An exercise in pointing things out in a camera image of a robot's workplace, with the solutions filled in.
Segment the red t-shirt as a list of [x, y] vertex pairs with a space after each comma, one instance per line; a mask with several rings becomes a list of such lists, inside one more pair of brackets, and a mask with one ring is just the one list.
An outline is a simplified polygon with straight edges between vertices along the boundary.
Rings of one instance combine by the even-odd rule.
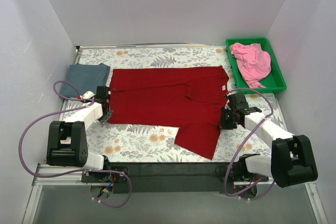
[[177, 127], [175, 144], [212, 159], [228, 81], [222, 66], [114, 69], [108, 122]]

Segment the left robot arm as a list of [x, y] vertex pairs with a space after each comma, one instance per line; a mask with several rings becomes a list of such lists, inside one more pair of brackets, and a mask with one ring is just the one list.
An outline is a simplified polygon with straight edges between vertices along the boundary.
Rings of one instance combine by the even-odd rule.
[[46, 161], [50, 166], [70, 166], [93, 171], [100, 182], [111, 178], [112, 170], [104, 164], [105, 157], [88, 150], [86, 131], [102, 121], [110, 112], [111, 89], [98, 86], [95, 94], [86, 92], [85, 99], [94, 99], [77, 109], [63, 121], [53, 121], [49, 126]]

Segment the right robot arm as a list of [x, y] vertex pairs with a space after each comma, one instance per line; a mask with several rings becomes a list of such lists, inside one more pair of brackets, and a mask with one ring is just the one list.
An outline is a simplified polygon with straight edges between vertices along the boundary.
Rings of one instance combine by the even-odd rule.
[[249, 130], [248, 137], [257, 135], [271, 149], [269, 157], [260, 154], [234, 154], [224, 179], [235, 173], [248, 181], [255, 175], [271, 177], [281, 188], [313, 182], [318, 170], [309, 138], [294, 135], [272, 122], [269, 114], [250, 107], [243, 93], [227, 96], [228, 106], [222, 108], [220, 129], [232, 130], [238, 125]]

